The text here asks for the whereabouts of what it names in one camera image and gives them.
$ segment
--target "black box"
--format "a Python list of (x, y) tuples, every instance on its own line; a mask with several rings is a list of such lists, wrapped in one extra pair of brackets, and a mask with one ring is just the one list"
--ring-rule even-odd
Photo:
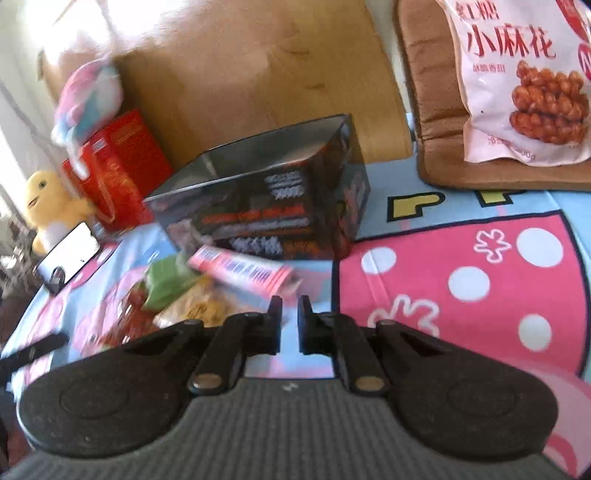
[(350, 115), (212, 148), (145, 200), (187, 255), (203, 243), (271, 259), (346, 257), (369, 181)]

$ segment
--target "plush toy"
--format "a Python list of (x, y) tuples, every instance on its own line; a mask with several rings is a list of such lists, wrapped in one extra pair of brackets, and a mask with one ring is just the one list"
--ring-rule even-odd
[(45, 255), (76, 225), (94, 213), (86, 199), (75, 199), (53, 171), (35, 172), (25, 188), (25, 217), (37, 228), (33, 250)]
[(51, 138), (65, 147), (81, 180), (89, 177), (80, 161), (80, 146), (115, 118), (123, 101), (119, 74), (108, 59), (84, 64), (67, 81), (60, 96)]

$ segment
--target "pink plush toy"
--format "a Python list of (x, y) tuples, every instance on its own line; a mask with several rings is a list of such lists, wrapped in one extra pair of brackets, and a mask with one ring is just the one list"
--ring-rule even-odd
[(66, 83), (51, 137), (68, 150), (72, 169), (82, 180), (89, 172), (79, 159), (80, 146), (114, 119), (122, 101), (119, 74), (107, 59), (84, 64)]

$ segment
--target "smartphone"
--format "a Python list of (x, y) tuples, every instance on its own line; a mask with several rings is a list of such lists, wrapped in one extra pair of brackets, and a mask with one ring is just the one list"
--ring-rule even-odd
[(99, 251), (99, 241), (85, 223), (80, 223), (39, 262), (37, 275), (55, 295)]

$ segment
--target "red gift bag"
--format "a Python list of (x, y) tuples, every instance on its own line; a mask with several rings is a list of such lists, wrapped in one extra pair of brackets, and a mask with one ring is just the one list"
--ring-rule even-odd
[(106, 230), (116, 232), (154, 221), (144, 197), (173, 173), (137, 110), (117, 117), (82, 147), (80, 160), (90, 172), (81, 180), (69, 160), (63, 168), (98, 209)]

